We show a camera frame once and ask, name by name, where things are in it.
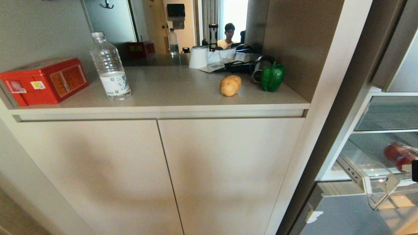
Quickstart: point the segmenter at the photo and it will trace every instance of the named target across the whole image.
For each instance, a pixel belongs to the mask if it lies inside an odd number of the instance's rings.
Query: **plastic water bottle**
[[[170,28],[168,43],[170,44],[170,54],[178,55],[178,39],[177,34],[174,32],[174,28]]]
[[[94,46],[90,51],[107,97],[125,100],[131,96],[128,81],[116,47],[106,42],[103,32],[92,33]]]

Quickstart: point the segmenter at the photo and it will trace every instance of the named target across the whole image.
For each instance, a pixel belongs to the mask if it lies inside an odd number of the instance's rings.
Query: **man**
[[[222,47],[223,49],[231,48],[231,45],[234,43],[232,41],[232,37],[234,36],[235,26],[232,23],[228,23],[225,25],[225,35],[227,36],[226,39],[218,40],[218,46]]]

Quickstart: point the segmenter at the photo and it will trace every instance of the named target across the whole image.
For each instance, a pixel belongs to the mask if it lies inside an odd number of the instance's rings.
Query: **black hair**
[[[235,31],[235,26],[232,23],[228,23],[225,25],[225,32],[232,29],[233,31]]]

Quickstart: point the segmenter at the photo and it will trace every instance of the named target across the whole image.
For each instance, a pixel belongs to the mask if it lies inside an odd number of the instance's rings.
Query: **potato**
[[[222,79],[221,83],[219,84],[219,89],[221,93],[225,96],[233,96],[241,88],[241,78],[239,76],[227,76]]]

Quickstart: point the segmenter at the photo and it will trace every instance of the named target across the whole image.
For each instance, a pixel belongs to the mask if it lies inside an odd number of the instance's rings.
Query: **bottle cap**
[[[92,37],[93,38],[104,38],[105,34],[103,32],[93,32]]]

